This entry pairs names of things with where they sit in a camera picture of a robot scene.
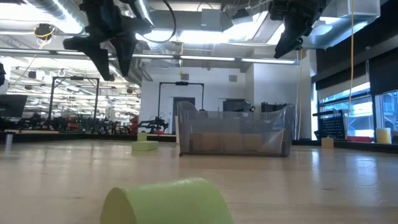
clear plastic bin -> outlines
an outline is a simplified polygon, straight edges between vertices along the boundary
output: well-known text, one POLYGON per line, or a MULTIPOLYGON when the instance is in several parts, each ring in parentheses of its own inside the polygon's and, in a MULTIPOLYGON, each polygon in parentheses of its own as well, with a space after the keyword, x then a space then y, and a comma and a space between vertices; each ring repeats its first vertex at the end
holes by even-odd
POLYGON ((280 156, 290 154, 294 105, 271 113, 198 111, 179 102, 182 154, 280 156))

foam cylinder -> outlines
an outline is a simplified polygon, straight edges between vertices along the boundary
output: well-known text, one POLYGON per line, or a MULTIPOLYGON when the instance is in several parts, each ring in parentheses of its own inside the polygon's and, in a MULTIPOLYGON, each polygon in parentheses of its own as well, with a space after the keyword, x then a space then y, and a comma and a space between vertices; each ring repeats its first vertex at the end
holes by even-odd
POLYGON ((106 196, 101 224, 232 224, 220 191, 204 179, 114 188, 106 196))
POLYGON ((391 128, 377 128, 376 139, 377 143, 391 144, 391 128))

doorway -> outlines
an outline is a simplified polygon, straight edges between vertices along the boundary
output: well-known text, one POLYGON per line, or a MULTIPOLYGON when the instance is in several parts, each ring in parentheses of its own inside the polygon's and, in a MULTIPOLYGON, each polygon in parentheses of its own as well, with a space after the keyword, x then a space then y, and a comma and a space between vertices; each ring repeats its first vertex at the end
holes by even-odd
POLYGON ((181 101, 190 102, 193 106, 195 106, 195 98, 194 97, 174 97, 173 98, 173 117, 172 117, 172 134, 175 134, 175 117, 177 115, 177 103, 181 101))

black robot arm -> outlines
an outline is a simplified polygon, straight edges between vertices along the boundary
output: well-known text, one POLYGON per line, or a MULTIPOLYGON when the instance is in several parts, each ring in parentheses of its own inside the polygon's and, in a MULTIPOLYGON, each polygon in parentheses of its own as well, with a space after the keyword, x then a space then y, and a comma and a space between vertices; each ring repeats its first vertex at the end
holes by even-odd
MULTIPOLYGON (((135 0, 123 0, 128 3, 134 12, 140 12, 135 0)), ((136 33, 150 32, 152 24, 144 20, 139 14, 130 18, 121 14, 113 0, 83 0, 80 10, 86 12, 89 25, 85 31, 88 37, 72 37, 63 42, 68 50, 83 52, 96 65, 101 76, 106 81, 113 81, 109 73, 108 51, 100 47, 100 43, 110 41, 116 49, 122 76, 128 76, 132 54, 137 44, 136 33)))
POLYGON ((302 48, 301 36, 309 36, 312 25, 331 0, 273 0, 269 12, 271 20, 283 21, 285 32, 275 48, 275 58, 280 58, 292 50, 302 48))

green block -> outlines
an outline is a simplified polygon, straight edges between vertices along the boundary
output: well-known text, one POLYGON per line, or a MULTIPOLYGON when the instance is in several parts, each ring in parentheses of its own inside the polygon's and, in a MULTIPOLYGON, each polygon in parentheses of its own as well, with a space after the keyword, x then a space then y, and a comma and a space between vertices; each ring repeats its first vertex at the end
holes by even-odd
POLYGON ((157 141, 138 141, 133 142, 131 145, 131 150, 133 151, 150 151, 157 149, 159 142, 157 141))
POLYGON ((100 224, 233 224, 220 191, 204 179, 115 187, 101 212, 100 224))
POLYGON ((147 133, 138 133, 137 134, 137 141, 146 141, 147 140, 147 133))

